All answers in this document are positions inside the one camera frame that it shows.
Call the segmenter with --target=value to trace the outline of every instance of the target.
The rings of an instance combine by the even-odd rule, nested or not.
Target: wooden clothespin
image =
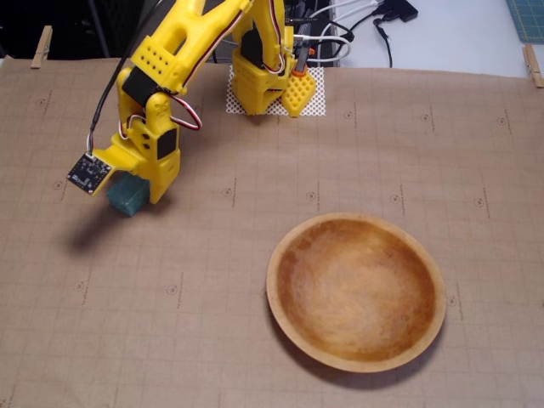
[[[36,54],[32,60],[31,68],[39,69],[42,66],[42,61],[48,58],[49,45],[51,45],[51,37],[53,36],[53,27],[46,25],[43,27],[40,42],[37,44]]]
[[[529,69],[529,75],[533,78],[537,88],[544,88],[544,78],[542,78],[541,68],[536,60],[535,50],[531,44],[524,47],[525,64]]]

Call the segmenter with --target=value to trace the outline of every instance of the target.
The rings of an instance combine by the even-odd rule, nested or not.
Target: brown paper mat
[[[326,117],[224,112],[226,66],[187,100],[162,201],[124,218],[65,176],[115,61],[0,69],[0,406],[544,406],[544,94],[530,80],[326,71]],[[116,131],[116,96],[96,145]],[[299,352],[264,278],[317,213],[405,228],[448,291],[441,334],[398,370],[355,375]]]

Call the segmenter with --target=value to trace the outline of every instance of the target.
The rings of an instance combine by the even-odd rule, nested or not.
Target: green cutting mat
[[[524,43],[544,43],[544,0],[507,0]]]

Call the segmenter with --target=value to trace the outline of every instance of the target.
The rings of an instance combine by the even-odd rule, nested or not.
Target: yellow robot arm
[[[240,47],[233,52],[232,87],[248,114],[263,113],[282,97],[289,114],[298,116],[309,100],[306,96],[313,94],[315,82],[310,75],[302,87],[300,78],[291,75],[293,32],[285,26],[282,0],[225,0],[202,15],[204,2],[177,0],[153,35],[134,52],[134,67],[118,75],[119,131],[112,136],[110,147],[94,150],[95,115],[88,153],[68,175],[90,195],[96,195],[116,170],[122,170],[149,180],[151,203],[161,199],[178,175],[181,160],[182,122],[172,118],[170,104],[174,99],[184,104],[175,95],[187,93],[202,64],[233,30]],[[192,128],[199,128],[200,119],[198,122]]]

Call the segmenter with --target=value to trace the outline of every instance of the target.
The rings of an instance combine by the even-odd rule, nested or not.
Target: white table
[[[336,8],[336,16],[367,0]],[[419,15],[407,23],[384,23],[390,37],[393,67],[415,70],[472,72],[505,77],[527,77],[523,44],[506,0],[409,0]],[[362,10],[340,22],[352,26],[369,14]],[[387,49],[372,24],[357,27],[351,54],[340,61],[347,67],[386,67]],[[535,45],[544,65],[544,44]]]

